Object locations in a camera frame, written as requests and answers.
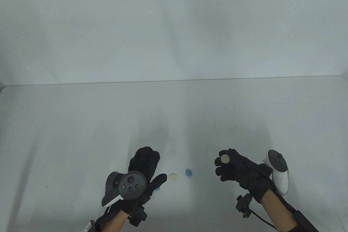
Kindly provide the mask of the person's left hand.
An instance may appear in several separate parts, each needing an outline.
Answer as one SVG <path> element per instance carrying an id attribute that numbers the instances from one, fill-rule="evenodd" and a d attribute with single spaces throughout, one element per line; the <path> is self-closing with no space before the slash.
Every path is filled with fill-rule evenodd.
<path id="1" fill-rule="evenodd" d="M 146 179 L 147 187 L 144 193 L 137 199 L 123 199 L 120 202 L 120 209 L 124 213 L 130 216 L 136 215 L 140 211 L 140 207 L 150 200 L 153 192 L 167 181 L 166 174 L 159 174 L 155 178 L 153 177 L 159 161 L 159 152 L 151 147 L 143 147 L 136 151 L 134 157 L 130 160 L 128 172 L 141 173 Z"/>

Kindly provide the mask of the person's right hand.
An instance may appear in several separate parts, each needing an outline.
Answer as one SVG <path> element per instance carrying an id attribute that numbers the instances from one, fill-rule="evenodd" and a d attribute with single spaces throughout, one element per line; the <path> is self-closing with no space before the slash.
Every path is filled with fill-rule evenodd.
<path id="1" fill-rule="evenodd" d="M 268 190 L 277 191 L 270 179 L 272 169 L 265 163 L 254 163 L 235 149 L 221 150 L 214 164 L 215 173 L 221 181 L 236 181 L 240 187 L 248 190 L 258 203 L 261 203 Z"/>

